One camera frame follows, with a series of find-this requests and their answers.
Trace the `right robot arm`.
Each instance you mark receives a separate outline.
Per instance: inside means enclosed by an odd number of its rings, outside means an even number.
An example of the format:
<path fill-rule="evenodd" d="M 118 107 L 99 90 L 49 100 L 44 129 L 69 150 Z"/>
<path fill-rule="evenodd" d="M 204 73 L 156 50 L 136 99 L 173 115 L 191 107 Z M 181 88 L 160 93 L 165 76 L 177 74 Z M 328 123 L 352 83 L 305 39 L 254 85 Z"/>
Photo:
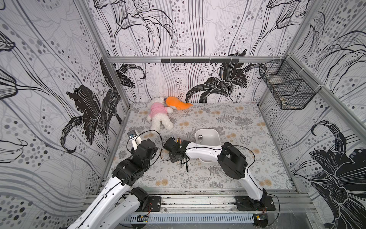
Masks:
<path fill-rule="evenodd" d="M 184 164 L 190 159 L 217 162 L 228 177 L 240 182 L 252 201 L 265 203 L 267 191 L 259 187 L 251 174 L 246 157 L 236 146 L 228 142 L 222 146 L 207 146 L 171 137 L 163 148 L 169 152 L 172 163 L 180 161 Z"/>

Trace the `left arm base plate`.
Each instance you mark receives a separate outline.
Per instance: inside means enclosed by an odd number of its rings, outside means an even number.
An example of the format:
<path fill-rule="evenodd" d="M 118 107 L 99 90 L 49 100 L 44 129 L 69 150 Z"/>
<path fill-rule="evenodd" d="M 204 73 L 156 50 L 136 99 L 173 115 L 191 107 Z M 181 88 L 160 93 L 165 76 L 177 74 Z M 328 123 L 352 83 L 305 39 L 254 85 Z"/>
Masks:
<path fill-rule="evenodd" d="M 161 196 L 149 196 L 143 200 L 136 212 L 159 212 L 161 209 Z"/>

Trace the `long silver spoon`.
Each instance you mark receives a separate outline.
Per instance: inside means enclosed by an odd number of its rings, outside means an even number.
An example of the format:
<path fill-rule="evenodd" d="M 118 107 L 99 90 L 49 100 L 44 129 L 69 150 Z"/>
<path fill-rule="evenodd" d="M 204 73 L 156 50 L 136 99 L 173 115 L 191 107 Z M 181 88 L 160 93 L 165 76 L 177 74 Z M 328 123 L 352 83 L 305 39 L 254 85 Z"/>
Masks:
<path fill-rule="evenodd" d="M 202 144 L 202 141 L 203 141 L 203 136 L 202 135 L 198 136 L 198 141 L 200 142 L 200 144 Z"/>

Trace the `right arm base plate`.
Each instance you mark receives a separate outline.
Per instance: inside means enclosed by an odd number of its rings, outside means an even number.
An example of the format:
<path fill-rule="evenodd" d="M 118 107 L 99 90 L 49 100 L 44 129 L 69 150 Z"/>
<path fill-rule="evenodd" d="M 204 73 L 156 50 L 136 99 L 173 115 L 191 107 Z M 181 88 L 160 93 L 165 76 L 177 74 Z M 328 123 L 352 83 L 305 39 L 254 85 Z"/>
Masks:
<path fill-rule="evenodd" d="M 253 200 L 248 196 L 235 196 L 234 204 L 239 211 L 275 211 L 276 207 L 271 196 L 266 196 L 264 200 Z"/>

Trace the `black spoon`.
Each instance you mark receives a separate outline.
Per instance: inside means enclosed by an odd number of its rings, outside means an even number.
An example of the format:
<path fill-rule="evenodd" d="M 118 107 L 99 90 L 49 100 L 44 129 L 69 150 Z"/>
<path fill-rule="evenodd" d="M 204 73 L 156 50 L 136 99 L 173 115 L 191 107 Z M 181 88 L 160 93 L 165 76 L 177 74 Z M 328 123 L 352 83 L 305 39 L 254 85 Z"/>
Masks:
<path fill-rule="evenodd" d="M 188 162 L 189 162 L 189 160 L 188 160 L 187 158 L 185 158 L 185 159 L 184 159 L 184 161 L 183 161 L 183 165 L 185 165 L 185 167 L 186 167 L 186 171 L 187 171 L 187 172 L 189 172 L 189 165 L 188 165 Z"/>

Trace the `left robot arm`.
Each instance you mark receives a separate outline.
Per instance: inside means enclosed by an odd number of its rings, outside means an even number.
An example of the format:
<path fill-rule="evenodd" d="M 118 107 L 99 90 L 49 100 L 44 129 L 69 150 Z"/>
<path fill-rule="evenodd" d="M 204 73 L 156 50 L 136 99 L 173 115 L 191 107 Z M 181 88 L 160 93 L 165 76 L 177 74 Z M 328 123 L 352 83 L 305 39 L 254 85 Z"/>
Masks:
<path fill-rule="evenodd" d="M 149 169 L 158 148 L 151 140 L 142 140 L 131 156 L 120 162 L 101 193 L 69 229 L 114 229 L 137 210 L 148 210 L 149 194 L 133 184 Z"/>

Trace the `white rectangular storage box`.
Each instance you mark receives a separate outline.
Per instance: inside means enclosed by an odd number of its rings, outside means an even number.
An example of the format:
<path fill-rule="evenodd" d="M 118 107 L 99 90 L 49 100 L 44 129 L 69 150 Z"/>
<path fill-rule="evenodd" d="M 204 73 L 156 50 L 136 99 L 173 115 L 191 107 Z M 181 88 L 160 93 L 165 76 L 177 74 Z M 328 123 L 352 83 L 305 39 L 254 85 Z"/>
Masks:
<path fill-rule="evenodd" d="M 198 141 L 198 136 L 203 136 L 202 144 Z M 200 159 L 204 163 L 216 163 L 217 156 L 220 154 L 219 150 L 214 149 L 221 148 L 221 141 L 219 133 L 215 129 L 199 129 L 195 133 L 195 142 L 199 146 L 206 146 L 208 148 L 198 148 L 198 153 L 194 153 L 194 156 Z"/>

